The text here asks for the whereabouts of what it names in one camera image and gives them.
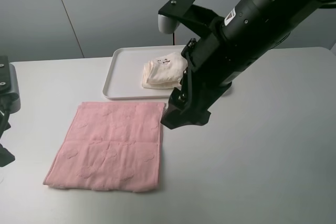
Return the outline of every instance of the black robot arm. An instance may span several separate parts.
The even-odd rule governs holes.
[[[170,129],[206,124],[208,108],[240,73],[316,9],[335,0],[241,0],[225,18],[194,1],[169,0],[159,10],[200,36],[181,53],[188,68],[161,120]]]

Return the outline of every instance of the pink towel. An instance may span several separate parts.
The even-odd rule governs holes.
[[[157,188],[164,106],[82,103],[43,184],[92,190]]]

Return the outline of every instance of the white cloth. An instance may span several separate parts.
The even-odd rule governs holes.
[[[143,68],[142,86],[148,89],[179,87],[187,66],[187,60],[179,52],[155,58]]]

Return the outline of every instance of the gray wall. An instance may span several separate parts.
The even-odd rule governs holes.
[[[172,45],[157,12],[168,0],[63,0],[84,56],[106,57],[122,47]]]
[[[333,46],[333,48],[331,49],[331,51],[336,55],[336,44]]]
[[[226,16],[239,0],[196,0],[196,5],[213,9],[218,15]],[[317,10],[303,21],[278,48],[326,47],[331,49],[336,39],[336,9]],[[177,45],[185,44],[190,38],[197,37],[184,26],[175,33]]]
[[[61,0],[0,0],[0,55],[10,61],[81,58]]]

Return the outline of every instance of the towel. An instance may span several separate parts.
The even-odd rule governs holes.
[[[160,102],[84,102],[43,184],[148,191],[158,187]]]
[[[149,89],[179,87],[187,66],[187,60],[179,52],[155,58],[144,65],[142,86]]]

